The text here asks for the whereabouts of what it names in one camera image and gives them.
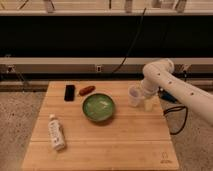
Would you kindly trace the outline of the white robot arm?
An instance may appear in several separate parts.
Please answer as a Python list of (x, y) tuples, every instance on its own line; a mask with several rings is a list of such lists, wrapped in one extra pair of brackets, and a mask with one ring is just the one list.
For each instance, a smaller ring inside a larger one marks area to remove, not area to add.
[(141, 81), (142, 95), (150, 98), (161, 87), (213, 126), (213, 95), (176, 78), (173, 72), (174, 63), (170, 59), (146, 64), (143, 67), (144, 79)]

